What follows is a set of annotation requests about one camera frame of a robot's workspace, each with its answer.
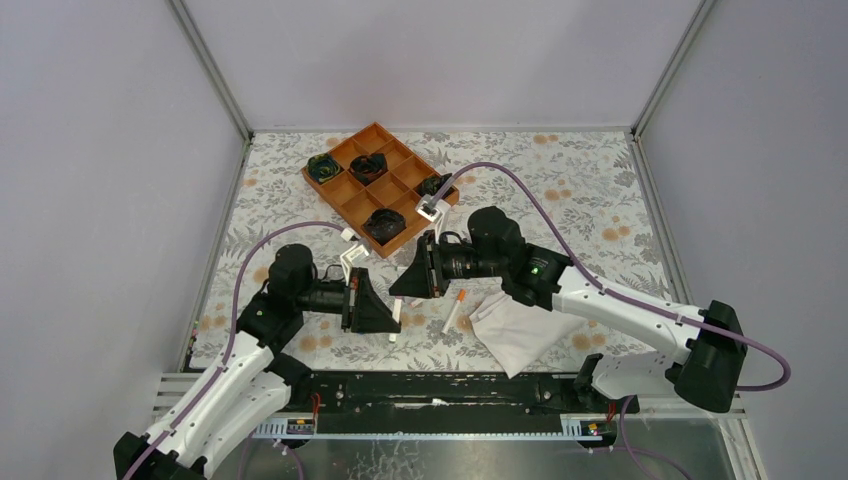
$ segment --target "white wall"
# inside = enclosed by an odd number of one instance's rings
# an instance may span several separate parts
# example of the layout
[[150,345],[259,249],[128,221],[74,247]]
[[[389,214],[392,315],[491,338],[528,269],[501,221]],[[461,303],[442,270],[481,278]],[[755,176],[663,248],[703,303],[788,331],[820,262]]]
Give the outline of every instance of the white wall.
[[[745,395],[771,480],[844,478],[848,2],[726,0],[645,135],[696,299],[794,372]],[[777,368],[749,353],[746,383]]]
[[0,476],[115,478],[240,140],[164,1],[0,7]]
[[698,0],[190,0],[256,129],[631,125]]

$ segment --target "white napkin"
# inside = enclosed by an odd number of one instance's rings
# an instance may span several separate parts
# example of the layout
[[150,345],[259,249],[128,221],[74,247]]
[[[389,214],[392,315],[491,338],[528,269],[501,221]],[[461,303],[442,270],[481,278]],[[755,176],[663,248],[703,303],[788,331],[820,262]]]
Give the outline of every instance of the white napkin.
[[509,378],[518,375],[585,321],[577,315],[522,305],[503,292],[486,297],[471,314],[474,334]]

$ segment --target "floral tablecloth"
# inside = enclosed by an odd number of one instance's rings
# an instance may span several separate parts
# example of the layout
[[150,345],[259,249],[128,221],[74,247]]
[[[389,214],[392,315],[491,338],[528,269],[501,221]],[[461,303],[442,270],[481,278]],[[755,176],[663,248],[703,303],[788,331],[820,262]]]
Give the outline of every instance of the floral tablecloth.
[[[264,235],[284,225],[342,218],[303,180],[307,158],[325,152],[346,134],[257,134],[244,170],[242,186],[227,228],[195,340],[188,352],[190,368],[205,368],[226,342],[233,284],[246,253]],[[670,298],[642,192],[621,132],[581,133],[420,133],[398,132],[397,138],[442,173],[475,161],[505,165],[540,199],[574,251],[595,272],[633,288]],[[548,227],[521,192],[504,175],[489,169],[468,172],[457,181],[460,201],[452,210],[449,230],[466,235],[474,210],[497,205],[516,220],[528,242],[560,250]],[[326,228],[309,227],[284,234],[260,251],[247,270],[239,305],[244,306],[267,278],[274,252],[286,243],[312,249],[319,271],[338,263],[345,242]],[[391,257],[376,254],[369,269],[375,290],[391,305],[388,287],[415,252],[410,241]],[[307,313],[305,325],[285,352],[313,369],[355,370],[500,370],[474,336],[469,320],[482,299],[498,290],[497,280],[456,282],[444,299],[413,308],[404,305],[403,332],[396,343],[388,335],[342,332],[338,316]],[[440,330],[459,288],[468,296],[458,328]],[[625,355],[649,349],[643,343],[595,321],[560,339],[530,371],[577,371],[586,355]]]

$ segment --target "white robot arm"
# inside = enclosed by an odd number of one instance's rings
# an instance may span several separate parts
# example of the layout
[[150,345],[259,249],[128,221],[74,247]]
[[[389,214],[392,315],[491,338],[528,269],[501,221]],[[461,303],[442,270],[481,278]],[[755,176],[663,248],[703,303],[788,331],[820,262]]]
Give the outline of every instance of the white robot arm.
[[308,367],[282,353],[303,326],[303,312],[339,314],[342,329],[354,333],[399,333],[368,270],[342,263],[343,279],[319,280],[309,248],[290,244],[278,250],[268,281],[245,306],[215,363],[142,436],[127,432],[115,445],[118,478],[210,478],[310,376]]
[[[681,319],[701,319],[741,335],[732,308],[714,301],[700,310],[587,278],[569,257],[526,243],[518,224],[496,207],[474,212],[468,227],[470,240],[453,232],[425,232],[412,265],[389,293],[435,298],[444,295],[452,279],[501,277],[503,290],[518,302],[595,319],[656,349],[626,357],[589,356],[573,384],[584,405],[675,392],[709,411],[730,408],[746,345]],[[459,241],[449,242],[451,237]],[[314,269],[312,253],[303,245],[277,252],[268,282],[242,311],[237,333],[215,364],[144,435],[128,432],[115,446],[118,478],[211,477],[309,376],[308,367],[282,353],[302,327],[304,311],[340,314],[344,330],[399,333],[392,312],[373,292],[367,270],[346,265],[344,280],[319,281]]]
[[[438,212],[433,216],[439,225]],[[714,301],[702,310],[587,278],[569,257],[526,243],[518,224],[497,207],[471,214],[468,231],[470,240],[454,232],[425,232],[412,265],[389,293],[433,298],[444,295],[452,279],[501,277],[504,292],[522,304],[597,320],[656,349],[626,357],[590,356],[578,377],[587,383],[586,395],[608,401],[675,392],[705,410],[729,410],[747,346],[682,319],[741,335],[730,306]]]

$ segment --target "purple cable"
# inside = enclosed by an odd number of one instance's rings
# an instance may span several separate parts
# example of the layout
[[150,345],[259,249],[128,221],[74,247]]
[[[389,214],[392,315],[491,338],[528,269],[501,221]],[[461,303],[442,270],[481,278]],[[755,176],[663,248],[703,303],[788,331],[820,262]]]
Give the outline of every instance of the purple cable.
[[[241,460],[239,460],[238,476],[236,477],[237,480],[242,480],[242,478],[244,478],[244,468],[247,466],[247,452],[248,450],[250,450],[250,439],[253,438],[253,434],[255,432],[255,430],[253,432],[250,432],[250,435],[248,435],[244,441],[244,448],[241,449]],[[295,464],[297,464],[297,478],[299,480],[303,480],[303,462],[300,460],[300,457],[297,456],[297,454],[294,453],[294,450],[289,448],[288,445],[284,443],[281,443],[280,445],[283,446],[284,452],[286,452],[287,454],[291,454],[292,458],[294,458],[294,462]]]
[[[621,431],[621,440],[624,442],[624,449],[627,450],[627,453],[630,454],[630,458],[633,459],[633,463],[635,463],[636,466],[639,467],[639,470],[642,470],[642,473],[647,475],[648,478],[651,478],[653,480],[662,480],[653,473],[651,473],[651,471],[648,470],[648,467],[642,464],[642,461],[639,460],[639,457],[636,456],[636,450],[630,446],[630,442],[627,440],[627,431],[625,430],[624,426],[624,416],[627,414],[627,407],[630,406],[631,400],[633,400],[633,395],[630,395],[629,397],[627,397],[627,400],[624,401],[624,405],[621,406],[621,415],[618,417],[619,431]],[[671,463],[671,459],[663,458],[662,460]],[[689,475],[685,470],[682,470],[680,468],[677,469],[680,470],[680,473],[682,473],[684,477],[688,478],[689,480],[692,480],[692,476]]]
[[287,455],[291,455],[294,459],[294,463],[297,464],[297,480],[304,480],[306,478],[303,474],[303,462],[300,460],[300,457],[294,453],[294,450],[289,448],[288,445],[281,443],[283,446],[283,451],[286,452]]
[[[530,202],[533,203],[533,206],[536,207],[536,210],[538,210],[539,214],[542,215],[542,219],[545,221],[546,224],[548,224],[548,227],[550,227],[551,231],[554,234],[554,237],[556,237],[557,241],[562,246],[563,250],[565,250],[565,253],[568,254],[569,257],[571,257],[571,261],[574,263],[574,266],[577,267],[577,270],[580,271],[580,273],[583,275],[583,277],[586,279],[587,282],[594,285],[598,290],[605,292],[607,295],[609,295],[609,296],[611,296],[611,297],[613,297],[617,300],[620,300],[624,303],[627,303],[629,305],[633,305],[634,307],[638,307],[638,308],[641,308],[643,310],[647,310],[647,311],[655,313],[657,315],[661,315],[661,316],[668,318],[670,320],[675,320],[675,321],[677,320],[677,314],[674,313],[674,312],[670,312],[668,310],[656,307],[656,306],[651,305],[649,303],[642,302],[641,300],[637,300],[635,298],[628,297],[627,295],[624,295],[622,293],[616,292],[615,290],[611,290],[609,288],[604,287],[604,285],[600,282],[600,280],[595,278],[595,275],[591,271],[589,271],[589,269],[586,268],[586,266],[583,265],[583,262],[581,262],[580,259],[577,258],[577,255],[574,254],[574,251],[571,250],[571,247],[569,247],[568,243],[566,243],[565,239],[562,238],[562,235],[559,233],[559,230],[557,230],[556,225],[554,225],[554,222],[551,220],[550,217],[548,217],[548,214],[545,213],[544,208],[542,208],[542,205],[539,203],[538,200],[536,200],[536,197],[533,195],[533,192],[531,192],[530,189],[528,189],[527,186],[524,185],[524,182],[522,182],[521,179],[519,179],[508,168],[506,168],[502,165],[498,165],[496,163],[492,163],[492,162],[475,162],[475,163],[466,165],[466,166],[460,168],[459,170],[457,170],[456,173],[454,173],[448,179],[448,181],[445,182],[444,185],[442,185],[441,188],[439,188],[439,191],[436,192],[436,194],[433,196],[433,198],[434,199],[441,199],[445,195],[445,193],[448,191],[448,189],[453,185],[453,182],[455,182],[457,178],[459,178],[462,174],[464,174],[468,170],[471,170],[472,168],[477,168],[477,167],[489,167],[489,168],[494,168],[495,170],[500,170],[501,172],[506,174],[509,178],[511,178],[512,181],[514,181],[515,184],[518,185],[518,187],[521,188],[522,191],[524,191],[524,194],[527,195],[527,198],[530,199]],[[754,349],[759,350],[759,351],[765,353],[766,355],[770,356],[771,358],[777,360],[777,363],[779,363],[780,366],[783,368],[783,374],[776,381],[771,382],[771,383],[767,383],[767,384],[764,384],[764,385],[737,386],[736,387],[737,391],[740,391],[740,392],[764,392],[764,391],[767,391],[767,390],[774,390],[775,388],[780,387],[780,386],[784,385],[786,382],[789,381],[789,376],[792,374],[792,369],[789,367],[789,362],[787,362],[786,359],[783,358],[782,355],[780,355],[779,353],[777,353],[773,349],[763,345],[762,343],[757,342],[755,340],[751,340],[750,338],[744,337],[742,335],[730,332],[728,330],[724,330],[724,329],[719,328],[719,327],[714,327],[712,325],[708,325],[708,324],[706,324],[702,321],[696,320],[694,318],[681,317],[680,322],[684,323],[686,325],[692,326],[692,327],[696,327],[696,328],[706,330],[708,332],[713,332],[713,333],[717,333],[719,335],[723,335],[723,336],[730,338],[732,340],[735,340],[739,343],[753,347]]]
[[244,467],[247,466],[247,452],[250,451],[250,439],[253,438],[253,434],[256,433],[256,430],[251,430],[249,434],[247,434],[247,438],[244,439],[244,447],[241,449],[241,459],[239,459],[239,469],[236,478],[241,480],[244,478]]
[[[630,451],[632,451],[633,453],[635,453],[637,455],[643,455],[643,456],[646,456],[646,457],[655,458],[657,460],[665,462],[665,463],[671,465],[672,467],[674,467],[675,470],[680,472],[680,474],[683,475],[686,478],[686,480],[694,480],[692,475],[689,472],[687,472],[685,468],[683,468],[683,465],[675,462],[674,460],[672,460],[669,457],[666,457],[665,455],[661,455],[659,453],[652,452],[650,450],[642,450],[641,448],[631,448]],[[574,449],[574,450],[567,450],[563,453],[568,454],[568,455],[579,455],[579,454],[589,455],[589,453],[586,451],[586,449],[583,449],[583,448]],[[592,454],[596,454],[596,453],[630,453],[630,452],[626,451],[626,450],[615,450],[615,449],[610,450],[608,448],[594,448],[594,449],[592,449]]]
[[[300,227],[328,227],[336,229],[340,232],[344,231],[344,228],[340,227],[339,225],[336,225],[335,223],[330,222],[313,221],[295,223],[294,225],[287,225],[279,230],[269,233],[265,236],[265,238],[260,240],[259,243],[254,245],[254,247],[249,252],[247,252],[247,256],[244,258],[244,262],[241,264],[241,268],[239,269],[238,276],[236,276],[236,286],[233,291],[233,316],[230,319],[230,335],[227,339],[227,348],[224,350],[224,359],[221,361],[223,365],[215,368],[215,372],[212,374],[211,377],[209,377],[209,381],[207,381],[206,384],[203,385],[203,388],[201,388],[197,392],[197,395],[195,395],[194,398],[192,398],[188,402],[188,405],[186,405],[183,411],[180,412],[179,415],[174,418],[174,421],[172,421],[168,425],[170,428],[176,428],[185,419],[185,417],[187,417],[188,414],[191,413],[194,407],[196,407],[197,404],[200,403],[200,400],[203,398],[204,395],[206,395],[206,392],[208,392],[212,388],[212,386],[224,372],[224,366],[226,366],[227,361],[230,360],[230,353],[232,353],[233,345],[236,341],[236,321],[238,320],[238,294],[239,290],[241,289],[241,282],[244,279],[244,273],[247,270],[247,265],[250,263],[250,260],[253,258],[254,255],[256,255],[256,252],[258,252],[262,247],[265,246],[265,244],[271,241],[271,239],[273,239],[274,237],[277,237],[278,235]],[[135,474],[136,470],[138,470],[139,466],[141,466],[141,464],[145,460],[147,460],[147,457],[149,457],[150,454],[153,453],[156,447],[158,447],[159,444],[161,444],[168,435],[170,435],[170,432],[162,432],[159,437],[157,437],[156,440],[149,447],[147,447],[144,452],[142,452],[142,454],[132,464],[130,469],[127,470],[127,473],[123,476],[123,480],[131,479],[132,476]]]
[[168,435],[169,435],[169,433],[167,431],[160,433],[159,436],[156,437],[156,440],[153,440],[153,443],[151,443],[150,446],[148,446],[143,452],[141,452],[141,455],[139,455],[138,458],[135,459],[133,464],[130,465],[130,468],[127,469],[127,472],[124,473],[124,476],[121,477],[121,479],[122,480],[132,479],[132,476],[135,475],[135,472],[137,472],[138,469],[141,468],[141,464],[144,463],[145,460],[147,460],[147,457],[149,457],[150,454],[152,454],[153,451],[156,450],[156,448],[162,442],[164,442],[166,438],[168,438]]
[[235,344],[235,341],[236,341],[235,331],[236,331],[236,321],[238,320],[238,294],[239,294],[239,290],[241,290],[241,281],[242,281],[242,279],[244,279],[244,272],[247,270],[247,264],[250,262],[250,259],[253,258],[254,255],[256,255],[256,252],[258,252],[259,249],[264,247],[266,243],[271,241],[272,238],[276,237],[277,235],[286,233],[290,230],[294,230],[295,228],[300,228],[300,227],[328,227],[328,228],[334,228],[334,229],[336,229],[340,232],[344,231],[344,228],[336,225],[335,223],[330,223],[330,222],[314,221],[314,222],[295,223],[294,225],[288,225],[288,226],[283,227],[283,228],[281,228],[281,229],[279,229],[275,232],[269,233],[268,235],[265,236],[265,238],[260,240],[259,243],[254,245],[253,248],[250,249],[249,252],[247,252],[247,256],[244,258],[244,262],[241,264],[241,268],[239,269],[239,273],[236,276],[236,288],[233,291],[233,316],[230,318],[230,338],[227,340],[227,348],[224,350],[224,365],[226,365],[227,361],[229,361],[230,353],[233,351],[233,344]]

